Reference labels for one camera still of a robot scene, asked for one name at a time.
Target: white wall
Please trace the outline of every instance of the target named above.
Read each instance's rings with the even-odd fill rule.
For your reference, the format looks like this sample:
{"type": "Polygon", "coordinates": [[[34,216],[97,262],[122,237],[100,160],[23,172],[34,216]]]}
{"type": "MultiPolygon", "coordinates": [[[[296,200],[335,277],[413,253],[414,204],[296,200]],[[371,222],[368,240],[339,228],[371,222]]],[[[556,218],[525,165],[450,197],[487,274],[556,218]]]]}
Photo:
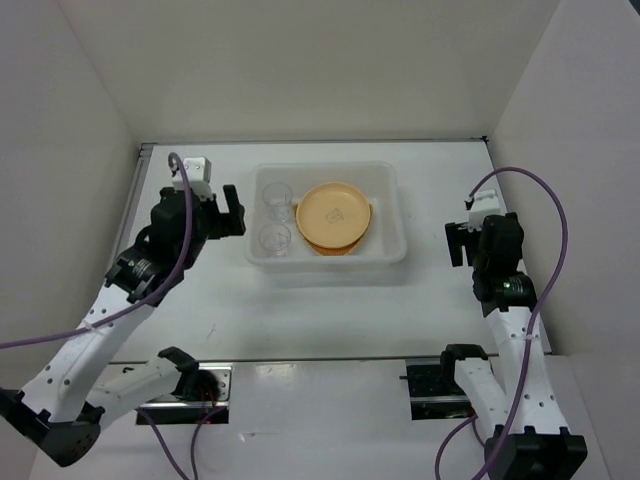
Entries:
{"type": "Polygon", "coordinates": [[[558,0],[59,0],[142,140],[490,133],[558,0]]]}
{"type": "MultiPolygon", "coordinates": [[[[3,342],[82,318],[113,248],[135,146],[54,0],[1,2],[0,45],[3,342]]],[[[0,351],[0,369],[41,368],[56,348],[0,351]]]]}
{"type": "MultiPolygon", "coordinates": [[[[561,353],[640,338],[640,15],[628,0],[563,0],[496,130],[496,166],[547,179],[569,217],[565,271],[545,316],[561,353]]],[[[542,287],[559,223],[528,179],[501,179],[524,223],[527,265],[542,287]]]]}

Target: translucent plastic container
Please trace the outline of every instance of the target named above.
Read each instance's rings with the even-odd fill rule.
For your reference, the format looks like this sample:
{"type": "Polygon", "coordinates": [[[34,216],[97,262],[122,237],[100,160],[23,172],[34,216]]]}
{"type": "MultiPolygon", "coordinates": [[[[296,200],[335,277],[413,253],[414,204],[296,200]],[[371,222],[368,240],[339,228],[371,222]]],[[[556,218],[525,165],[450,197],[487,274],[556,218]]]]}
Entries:
{"type": "Polygon", "coordinates": [[[344,272],[384,268],[407,254],[398,186],[393,167],[382,162],[300,163],[260,165],[253,171],[253,204],[247,205],[245,257],[265,272],[344,272]],[[357,249],[344,256],[320,256],[304,241],[291,218],[291,244],[287,256],[269,257],[260,246],[258,234],[271,223],[262,201],[264,187],[283,182],[293,190],[297,204],[311,188],[321,183],[345,182],[358,187],[373,207],[371,223],[357,249]]]}

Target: tabletop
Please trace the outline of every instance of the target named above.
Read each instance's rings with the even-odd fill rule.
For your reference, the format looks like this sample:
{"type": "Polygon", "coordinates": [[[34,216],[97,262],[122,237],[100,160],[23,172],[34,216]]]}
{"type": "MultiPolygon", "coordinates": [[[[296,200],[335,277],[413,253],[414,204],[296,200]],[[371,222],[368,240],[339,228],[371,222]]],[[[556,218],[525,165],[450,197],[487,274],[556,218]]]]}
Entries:
{"type": "MultiPolygon", "coordinates": [[[[451,267],[444,232],[445,223],[466,221],[464,199],[493,169],[484,142],[155,145],[139,165],[117,249],[149,223],[158,192],[171,184],[172,151],[211,161],[222,211],[224,184],[236,185],[245,206],[252,203],[252,170],[261,164],[387,162],[397,174],[408,254],[356,280],[283,282],[246,261],[244,238],[209,241],[114,361],[144,362],[169,346],[212,361],[434,356],[449,343],[497,353],[471,290],[471,270],[451,267]]],[[[499,191],[495,179],[486,186],[499,191]]]]}
{"type": "MultiPolygon", "coordinates": [[[[494,360],[500,375],[500,364],[494,360]]],[[[600,446],[568,357],[547,356],[551,383],[571,433],[589,454],[573,480],[608,480],[600,446]]],[[[106,374],[117,375],[122,366],[106,374]]],[[[196,445],[200,478],[208,480],[433,480],[445,436],[461,420],[411,420],[402,360],[315,361],[234,366],[229,423],[206,425],[196,445]]],[[[161,425],[188,472],[194,425],[161,425]]],[[[470,428],[451,441],[445,480],[466,480],[482,466],[470,428]]],[[[78,463],[59,468],[38,452],[30,480],[175,480],[158,440],[131,412],[106,429],[78,463]]]]}

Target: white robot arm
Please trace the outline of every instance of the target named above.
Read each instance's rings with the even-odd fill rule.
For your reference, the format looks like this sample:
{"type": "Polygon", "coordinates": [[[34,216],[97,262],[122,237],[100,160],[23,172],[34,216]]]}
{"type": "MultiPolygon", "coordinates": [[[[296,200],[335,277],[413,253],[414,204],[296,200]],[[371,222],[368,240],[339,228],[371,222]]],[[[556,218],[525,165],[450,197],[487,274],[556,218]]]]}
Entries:
{"type": "Polygon", "coordinates": [[[162,189],[160,202],[151,211],[151,225],[118,256],[80,322],[78,329],[89,331],[70,338],[20,391],[0,389],[0,414],[60,466],[82,458],[102,430],[144,402],[167,393],[191,399],[200,388],[217,391],[215,377],[175,347],[108,383],[96,383],[131,333],[184,278],[180,271],[172,280],[170,272],[186,238],[186,216],[191,215],[192,227],[183,269],[193,266],[208,239],[244,234],[244,207],[235,187],[224,186],[229,213],[220,213],[209,187],[210,168],[204,157],[185,159],[186,182],[174,171],[173,187],[162,189]],[[190,212],[185,185],[191,195],[190,212]],[[165,281],[171,284],[162,295],[145,301],[165,281]],[[132,308],[141,301],[142,305],[132,308]],[[129,313],[114,315],[123,310],[129,313]]]}
{"type": "Polygon", "coordinates": [[[524,231],[515,213],[501,215],[495,190],[478,192],[467,203],[469,221],[445,226],[453,266],[473,266],[473,292],[498,346],[504,390],[478,345],[449,345],[441,356],[445,377],[469,398],[492,453],[516,396],[520,406],[506,442],[489,470],[491,480],[568,480],[587,456],[582,436],[571,435],[556,401],[545,365],[539,322],[527,332],[537,297],[529,277],[519,271],[524,231]],[[519,389],[530,341],[527,375],[519,389]]]}

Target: clear plastic cup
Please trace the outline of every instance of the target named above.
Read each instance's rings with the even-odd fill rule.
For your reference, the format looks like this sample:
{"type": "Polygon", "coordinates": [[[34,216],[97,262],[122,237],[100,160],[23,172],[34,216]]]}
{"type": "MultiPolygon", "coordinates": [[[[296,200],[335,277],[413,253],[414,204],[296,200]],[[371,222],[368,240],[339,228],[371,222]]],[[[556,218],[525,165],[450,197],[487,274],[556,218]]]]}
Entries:
{"type": "Polygon", "coordinates": [[[268,257],[286,257],[291,231],[281,223],[272,223],[260,230],[258,241],[268,257]]]}
{"type": "Polygon", "coordinates": [[[269,209],[269,218],[284,223],[291,217],[293,192],[286,183],[270,183],[262,191],[262,200],[269,209]]]}

